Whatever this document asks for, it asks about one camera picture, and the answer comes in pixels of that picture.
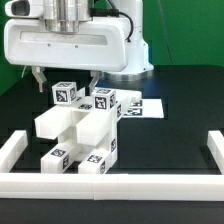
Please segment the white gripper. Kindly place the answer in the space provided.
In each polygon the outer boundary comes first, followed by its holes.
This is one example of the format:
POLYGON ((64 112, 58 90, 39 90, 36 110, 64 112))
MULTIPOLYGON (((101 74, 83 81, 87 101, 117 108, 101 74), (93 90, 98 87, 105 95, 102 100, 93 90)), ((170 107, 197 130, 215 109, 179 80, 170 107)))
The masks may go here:
MULTIPOLYGON (((10 0, 5 13, 5 58, 32 66, 40 92, 43 67, 120 72, 128 65, 129 20, 117 12, 96 17, 91 0, 10 0)), ((101 71, 90 72, 89 94, 101 71)))

